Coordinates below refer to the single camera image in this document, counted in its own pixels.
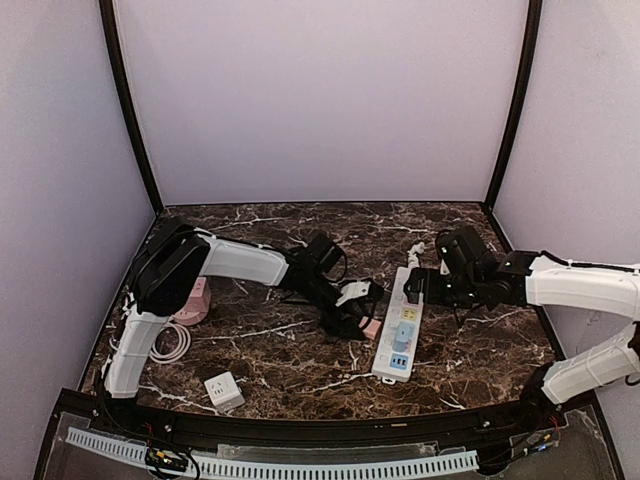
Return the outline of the pink plug adapter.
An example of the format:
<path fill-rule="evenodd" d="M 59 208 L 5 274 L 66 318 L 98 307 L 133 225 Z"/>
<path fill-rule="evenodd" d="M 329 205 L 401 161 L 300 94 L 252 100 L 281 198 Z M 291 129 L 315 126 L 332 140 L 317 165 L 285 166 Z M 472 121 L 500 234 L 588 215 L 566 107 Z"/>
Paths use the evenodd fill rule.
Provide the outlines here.
<path fill-rule="evenodd" d="M 382 327 L 382 323 L 378 320 L 370 320 L 363 328 L 362 332 L 369 340 L 375 340 Z"/>

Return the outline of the blue plug adapter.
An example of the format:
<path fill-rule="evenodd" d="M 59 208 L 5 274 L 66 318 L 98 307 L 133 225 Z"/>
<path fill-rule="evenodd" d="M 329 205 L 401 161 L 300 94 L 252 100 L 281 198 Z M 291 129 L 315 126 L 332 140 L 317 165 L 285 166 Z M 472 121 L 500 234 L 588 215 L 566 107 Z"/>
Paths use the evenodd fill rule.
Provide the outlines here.
<path fill-rule="evenodd" d="M 407 322 L 400 322 L 395 330 L 392 350 L 395 352 L 405 352 L 409 349 L 410 341 L 413 337 L 414 326 Z"/>

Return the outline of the white multicolour power strip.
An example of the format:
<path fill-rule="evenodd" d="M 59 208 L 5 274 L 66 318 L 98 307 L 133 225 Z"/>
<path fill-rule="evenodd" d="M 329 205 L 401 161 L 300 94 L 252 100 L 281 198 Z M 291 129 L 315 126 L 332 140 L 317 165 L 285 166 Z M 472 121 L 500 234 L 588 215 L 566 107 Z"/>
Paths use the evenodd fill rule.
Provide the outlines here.
<path fill-rule="evenodd" d="M 389 305 L 371 368 L 371 373 L 387 384 L 407 382 L 412 373 L 424 302 L 421 304 L 409 304 L 406 301 L 403 288 L 410 270 L 408 267 L 399 267 L 396 271 Z M 395 330 L 400 322 L 407 322 L 414 326 L 409 349 L 405 352 L 392 350 Z"/>

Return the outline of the white cube socket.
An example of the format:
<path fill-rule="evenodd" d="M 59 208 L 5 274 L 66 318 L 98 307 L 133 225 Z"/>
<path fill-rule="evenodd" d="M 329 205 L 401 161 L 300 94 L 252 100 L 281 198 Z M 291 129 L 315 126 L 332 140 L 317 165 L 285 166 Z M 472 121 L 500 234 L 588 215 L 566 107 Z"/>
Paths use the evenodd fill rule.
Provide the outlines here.
<path fill-rule="evenodd" d="M 229 371 L 207 379 L 204 386 L 219 413 L 228 413 L 246 403 L 241 389 Z"/>

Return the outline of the pink round power socket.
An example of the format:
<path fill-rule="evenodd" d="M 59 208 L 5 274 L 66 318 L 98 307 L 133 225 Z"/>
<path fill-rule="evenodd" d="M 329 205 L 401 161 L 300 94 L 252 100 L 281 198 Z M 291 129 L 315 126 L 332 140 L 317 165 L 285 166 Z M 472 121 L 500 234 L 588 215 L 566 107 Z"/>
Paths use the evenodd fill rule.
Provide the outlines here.
<path fill-rule="evenodd" d="M 194 326 L 204 320 L 209 312 L 209 304 L 204 302 L 190 302 L 176 312 L 172 319 L 175 323 L 185 327 Z"/>

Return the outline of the pink cube socket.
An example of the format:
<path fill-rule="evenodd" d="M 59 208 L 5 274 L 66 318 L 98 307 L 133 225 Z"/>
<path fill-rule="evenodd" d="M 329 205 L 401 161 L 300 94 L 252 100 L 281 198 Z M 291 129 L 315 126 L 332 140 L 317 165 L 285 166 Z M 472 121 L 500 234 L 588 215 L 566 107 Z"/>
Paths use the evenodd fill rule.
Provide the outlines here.
<path fill-rule="evenodd" d="M 208 279 L 206 277 L 199 277 L 189 296 L 189 304 L 194 309 L 204 309 L 209 305 L 210 290 L 208 285 Z"/>

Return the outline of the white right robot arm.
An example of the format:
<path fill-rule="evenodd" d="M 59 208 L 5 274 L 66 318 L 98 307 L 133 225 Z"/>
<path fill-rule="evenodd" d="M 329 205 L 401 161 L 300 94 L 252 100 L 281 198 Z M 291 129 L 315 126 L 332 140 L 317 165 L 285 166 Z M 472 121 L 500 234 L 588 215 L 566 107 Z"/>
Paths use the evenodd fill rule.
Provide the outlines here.
<path fill-rule="evenodd" d="M 639 373 L 639 267 L 565 260 L 546 250 L 497 258 L 471 226 L 440 232 L 440 266 L 415 267 L 403 285 L 411 303 L 452 308 L 564 306 L 629 319 L 620 333 L 566 360 L 537 368 L 522 402 L 551 407 Z"/>

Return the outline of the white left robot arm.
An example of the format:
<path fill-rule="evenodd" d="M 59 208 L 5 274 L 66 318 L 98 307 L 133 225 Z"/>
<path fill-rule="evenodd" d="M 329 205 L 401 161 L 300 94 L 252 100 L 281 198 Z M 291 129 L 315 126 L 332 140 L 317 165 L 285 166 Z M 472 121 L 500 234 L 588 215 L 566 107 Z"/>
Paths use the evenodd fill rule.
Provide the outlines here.
<path fill-rule="evenodd" d="M 323 232 L 306 246 L 283 249 L 221 237 L 177 217 L 169 219 L 131 265 L 116 349 L 102 370 L 103 392 L 116 400 L 136 397 L 156 337 L 186 306 L 201 277 L 244 280 L 297 295 L 319 311 L 320 326 L 328 335 L 365 339 L 384 289 L 371 278 L 329 277 L 346 259 L 344 250 Z"/>

